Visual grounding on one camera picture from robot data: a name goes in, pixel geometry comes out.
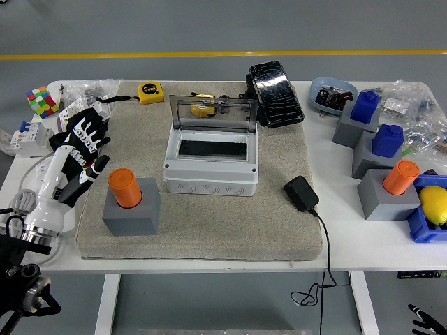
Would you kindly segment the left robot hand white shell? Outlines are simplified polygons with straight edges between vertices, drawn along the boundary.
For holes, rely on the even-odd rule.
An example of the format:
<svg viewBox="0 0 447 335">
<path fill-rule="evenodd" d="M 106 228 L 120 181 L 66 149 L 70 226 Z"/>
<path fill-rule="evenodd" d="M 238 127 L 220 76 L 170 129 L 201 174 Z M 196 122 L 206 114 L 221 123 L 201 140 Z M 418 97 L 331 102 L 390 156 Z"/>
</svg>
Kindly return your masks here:
<svg viewBox="0 0 447 335">
<path fill-rule="evenodd" d="M 110 160 L 98 153 L 110 141 L 105 136 L 107 130 L 107 121 L 90 107 L 72 116 L 66 130 L 50 138 L 54 156 L 38 192 L 36 208 L 24 220 L 24 235 L 44 232 L 55 236 L 62 231 L 65 214 Z"/>
</svg>

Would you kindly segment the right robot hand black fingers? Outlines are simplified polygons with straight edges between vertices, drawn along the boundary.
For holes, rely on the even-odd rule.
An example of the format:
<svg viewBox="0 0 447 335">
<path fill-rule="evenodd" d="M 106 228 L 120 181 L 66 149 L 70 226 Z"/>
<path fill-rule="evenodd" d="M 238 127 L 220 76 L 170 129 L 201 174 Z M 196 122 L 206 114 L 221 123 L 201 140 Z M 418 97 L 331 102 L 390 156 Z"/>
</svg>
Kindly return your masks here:
<svg viewBox="0 0 447 335">
<path fill-rule="evenodd" d="M 431 315 L 422 311 L 413 304 L 409 304 L 408 308 L 418 317 L 418 319 L 413 320 L 412 323 L 423 329 L 422 331 L 419 329 L 412 329 L 414 334 L 446 334 L 446 328 Z"/>
</svg>

